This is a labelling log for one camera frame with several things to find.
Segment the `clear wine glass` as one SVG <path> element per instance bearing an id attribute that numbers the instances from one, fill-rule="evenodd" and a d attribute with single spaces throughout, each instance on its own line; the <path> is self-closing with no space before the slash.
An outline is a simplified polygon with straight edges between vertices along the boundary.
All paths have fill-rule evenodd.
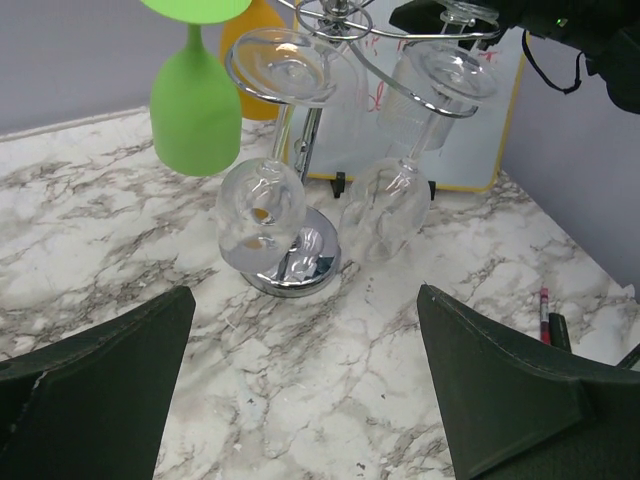
<path id="1" fill-rule="evenodd" d="M 217 197 L 218 245 L 234 270 L 257 274 L 276 266 L 306 218 L 302 181 L 283 153 L 296 106 L 325 107 L 338 97 L 328 43 L 286 28 L 242 35 L 231 61 L 243 82 L 281 103 L 269 155 L 245 160 L 225 176 Z"/>
<path id="2" fill-rule="evenodd" d="M 408 154 L 376 161 L 352 183 L 338 228 L 350 260 L 361 265 L 384 263 L 423 226 L 432 199 L 419 167 L 427 135 L 418 138 Z"/>

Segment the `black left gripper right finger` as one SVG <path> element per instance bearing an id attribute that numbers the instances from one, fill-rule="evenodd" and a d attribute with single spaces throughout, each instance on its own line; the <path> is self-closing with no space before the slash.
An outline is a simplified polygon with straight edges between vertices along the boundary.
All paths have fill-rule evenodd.
<path id="1" fill-rule="evenodd" d="M 428 284 L 417 310 L 456 478 L 638 478 L 637 352 L 592 361 Z"/>

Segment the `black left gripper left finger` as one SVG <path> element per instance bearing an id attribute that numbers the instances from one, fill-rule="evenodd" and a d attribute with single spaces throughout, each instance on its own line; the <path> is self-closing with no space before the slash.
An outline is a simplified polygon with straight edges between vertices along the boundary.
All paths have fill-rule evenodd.
<path id="1" fill-rule="evenodd" d="M 2 361 L 2 478 L 152 478 L 195 307 L 175 287 Z"/>

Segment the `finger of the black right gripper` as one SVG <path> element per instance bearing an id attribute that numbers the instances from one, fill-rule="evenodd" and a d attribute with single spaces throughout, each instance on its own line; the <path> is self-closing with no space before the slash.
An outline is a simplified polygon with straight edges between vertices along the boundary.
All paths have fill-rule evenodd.
<path id="1" fill-rule="evenodd" d="M 414 0 L 396 7 L 389 24 L 412 35 L 440 34 L 445 29 L 440 18 L 444 11 L 445 7 L 438 1 Z"/>

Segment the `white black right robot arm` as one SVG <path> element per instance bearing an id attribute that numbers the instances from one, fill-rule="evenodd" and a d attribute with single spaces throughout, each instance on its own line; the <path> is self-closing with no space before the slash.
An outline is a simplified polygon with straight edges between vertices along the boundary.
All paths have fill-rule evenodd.
<path id="1" fill-rule="evenodd" d="M 474 1 L 498 13 L 502 32 L 520 27 L 533 36 L 577 49 L 589 75 L 600 76 L 611 101 L 639 112 L 639 3 L 637 1 Z"/>

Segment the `green plastic wine glass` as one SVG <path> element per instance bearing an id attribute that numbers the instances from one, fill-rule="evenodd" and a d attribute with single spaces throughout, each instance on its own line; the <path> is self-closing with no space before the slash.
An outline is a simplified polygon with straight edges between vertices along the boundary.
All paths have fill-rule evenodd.
<path id="1" fill-rule="evenodd" d="M 166 60 L 152 85 L 149 113 L 155 152 L 180 174 L 218 174 L 240 152 L 241 102 L 225 67 L 205 47 L 201 27 L 234 19 L 249 3 L 151 0 L 143 5 L 187 28 L 184 47 Z"/>

